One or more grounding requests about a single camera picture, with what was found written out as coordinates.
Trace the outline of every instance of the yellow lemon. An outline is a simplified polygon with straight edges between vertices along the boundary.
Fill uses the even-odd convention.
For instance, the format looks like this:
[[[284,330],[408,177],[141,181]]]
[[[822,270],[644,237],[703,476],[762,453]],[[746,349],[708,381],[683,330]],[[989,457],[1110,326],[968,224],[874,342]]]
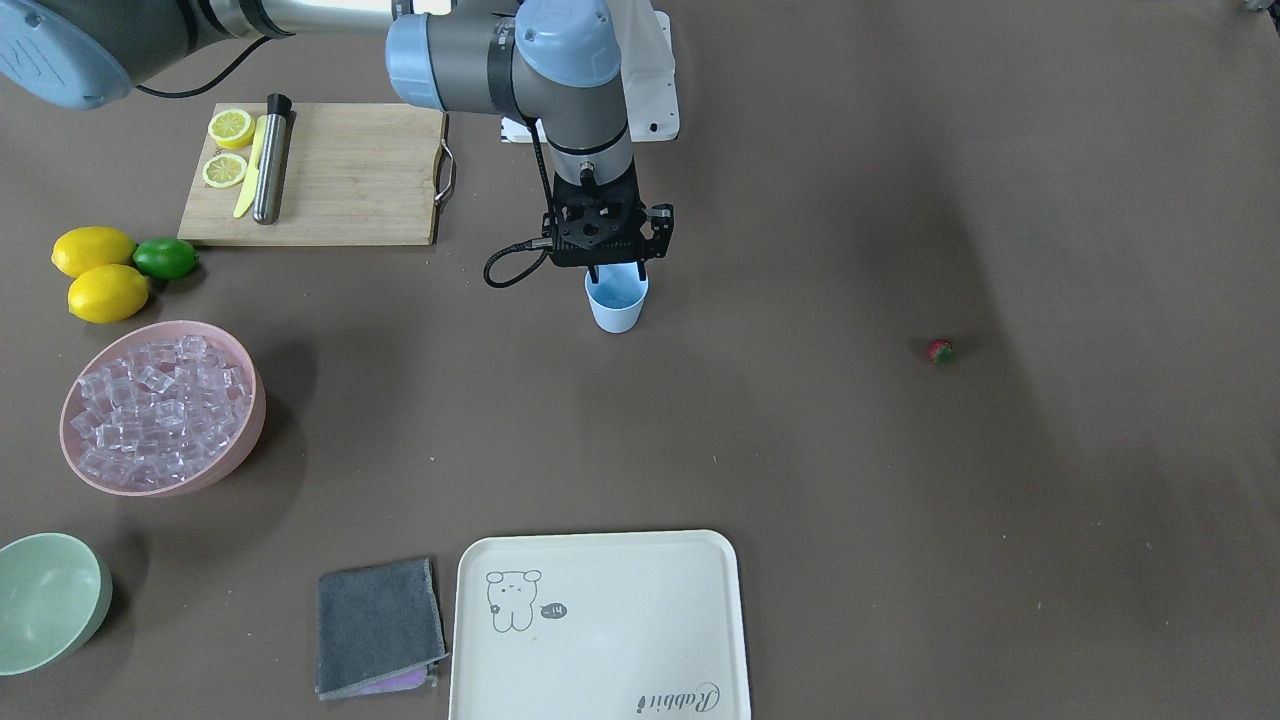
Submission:
[[[248,163],[234,152],[220,152],[205,163],[201,174],[209,187],[230,187],[248,172]]]
[[[253,117],[239,108],[223,110],[209,120],[209,136],[219,147],[244,147],[253,141]]]
[[[64,274],[78,278],[99,265],[123,265],[133,258],[129,236],[101,225],[76,228],[54,242],[54,265]]]
[[[147,304],[147,279],[128,265],[100,265],[76,278],[67,309],[90,323],[114,323]]]

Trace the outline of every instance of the cartoon bear drawing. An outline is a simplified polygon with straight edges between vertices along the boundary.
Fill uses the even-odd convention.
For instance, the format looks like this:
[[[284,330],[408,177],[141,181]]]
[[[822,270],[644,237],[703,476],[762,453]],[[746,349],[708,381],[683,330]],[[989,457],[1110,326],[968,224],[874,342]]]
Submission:
[[[493,629],[524,632],[534,624],[534,598],[538,597],[538,580],[543,579],[540,570],[508,570],[489,573],[489,612],[493,614]]]

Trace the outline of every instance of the pink bowl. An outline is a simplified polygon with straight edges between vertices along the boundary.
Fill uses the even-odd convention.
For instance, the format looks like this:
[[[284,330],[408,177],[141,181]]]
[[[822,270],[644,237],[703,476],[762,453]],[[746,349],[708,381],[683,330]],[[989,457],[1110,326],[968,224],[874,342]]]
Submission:
[[[129,345],[152,342],[157,340],[178,340],[179,337],[188,334],[204,336],[210,347],[216,347],[227,355],[228,365],[239,366],[241,372],[244,373],[244,379],[253,383],[253,397],[250,401],[248,418],[244,420],[244,425],[242,425],[239,432],[232,437],[227,448],[223,450],[221,455],[214,459],[209,468],[205,468],[186,480],[152,491],[128,491],[111,487],[95,480],[79,470],[79,459],[83,455],[83,451],[79,447],[81,437],[79,433],[77,433],[69,424],[69,420],[79,413],[78,409],[73,411],[73,407],[77,407],[81,402],[79,387],[73,382],[72,389],[67,393],[67,400],[63,401],[63,411],[58,421],[58,437],[63,446],[63,457],[67,459],[67,464],[70,465],[72,471],[74,471],[79,479],[102,492],[111,495],[128,497],[169,497],[209,487],[229,475],[232,470],[239,466],[239,464],[248,457],[250,451],[253,450],[255,445],[257,445],[259,436],[262,434],[262,421],[266,419],[266,392],[262,389],[262,378],[260,378],[257,375],[257,370],[253,369],[253,361],[250,359],[248,351],[244,350],[244,346],[241,345],[239,341],[221,328],[210,325],[209,323],[197,323],[195,320],[168,320],[147,325],[145,328],[138,328],[109,345],[102,352],[99,352],[97,357],[91,360],[88,365],[84,365],[84,369],[81,370],[81,375],[96,370],[97,366],[104,363],[125,357]]]

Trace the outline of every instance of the robotic arm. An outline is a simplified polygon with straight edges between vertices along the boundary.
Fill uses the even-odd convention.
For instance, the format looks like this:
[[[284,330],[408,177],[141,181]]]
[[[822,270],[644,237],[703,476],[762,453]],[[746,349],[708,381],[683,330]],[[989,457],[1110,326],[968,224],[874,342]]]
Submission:
[[[385,32],[406,102],[541,120],[554,182],[541,237],[520,250],[593,277],[635,261],[643,277],[667,252],[672,209],[640,201],[604,0],[457,5],[426,15],[412,0],[0,0],[0,72],[50,102],[93,109],[219,40]]]

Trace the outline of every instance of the bowl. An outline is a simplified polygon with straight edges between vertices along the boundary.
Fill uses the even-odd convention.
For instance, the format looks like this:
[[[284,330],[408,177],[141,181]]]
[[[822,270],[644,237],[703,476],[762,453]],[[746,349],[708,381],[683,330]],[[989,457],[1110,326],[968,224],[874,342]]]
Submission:
[[[83,542],[40,533],[0,548],[0,675],[70,655],[110,605],[111,574]]]
[[[83,402],[78,382],[73,382],[72,388],[67,392],[67,400],[63,402],[63,411],[58,423],[58,436],[63,447],[63,457],[67,459],[67,464],[79,479],[102,492],[111,495],[128,497],[170,497],[193,492],[216,483],[239,466],[239,464],[248,456],[250,451],[253,450],[259,436],[262,434],[262,421],[266,418],[266,393],[262,389],[262,379],[255,370],[253,361],[250,359],[248,351],[244,350],[244,346],[242,346],[230,333],[219,327],[195,320],[166,320],[164,323],[155,323],[152,325],[138,328],[109,345],[102,352],[99,352],[97,357],[93,357],[93,360],[84,365],[84,369],[81,370],[79,375],[77,375],[77,380],[81,375],[96,370],[105,363],[127,357],[128,347],[131,345],[161,340],[178,340],[183,336],[202,336],[210,347],[223,351],[227,356],[228,366],[238,366],[241,369],[241,373],[244,377],[244,383],[253,388],[253,396],[250,398],[250,407],[243,425],[241,425],[238,432],[232,434],[230,442],[221,448],[219,455],[211,460],[209,466],[200,473],[157,489],[127,489],[105,483],[81,470],[79,461],[84,455],[84,450],[81,447],[82,438],[70,425],[70,420],[81,413]]]

